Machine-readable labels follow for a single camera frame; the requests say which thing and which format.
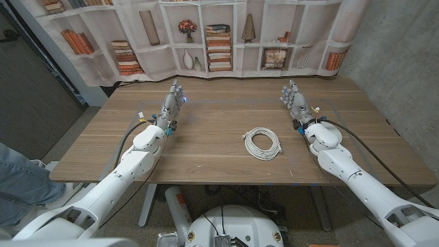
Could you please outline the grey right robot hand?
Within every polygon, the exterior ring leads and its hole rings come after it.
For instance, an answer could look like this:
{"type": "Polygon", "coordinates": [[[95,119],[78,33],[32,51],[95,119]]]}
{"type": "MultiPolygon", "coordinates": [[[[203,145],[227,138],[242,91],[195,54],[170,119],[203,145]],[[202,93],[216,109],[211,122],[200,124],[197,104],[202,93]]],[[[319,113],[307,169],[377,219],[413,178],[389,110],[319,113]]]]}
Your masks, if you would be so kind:
{"type": "Polygon", "coordinates": [[[292,79],[289,80],[289,86],[284,86],[281,90],[280,101],[286,105],[294,121],[297,121],[301,125],[315,122],[311,108],[303,94],[299,91],[297,84],[292,79]]]}

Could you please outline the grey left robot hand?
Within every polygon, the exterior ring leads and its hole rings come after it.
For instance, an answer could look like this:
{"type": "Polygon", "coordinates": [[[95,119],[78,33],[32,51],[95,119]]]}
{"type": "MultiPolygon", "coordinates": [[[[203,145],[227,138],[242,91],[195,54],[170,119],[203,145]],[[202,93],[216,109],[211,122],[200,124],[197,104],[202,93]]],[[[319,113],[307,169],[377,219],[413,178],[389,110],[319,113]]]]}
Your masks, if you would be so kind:
{"type": "Polygon", "coordinates": [[[186,100],[183,87],[178,86],[178,81],[174,80],[156,119],[156,125],[163,130],[167,129],[171,122],[177,120],[182,105],[186,100]]]}

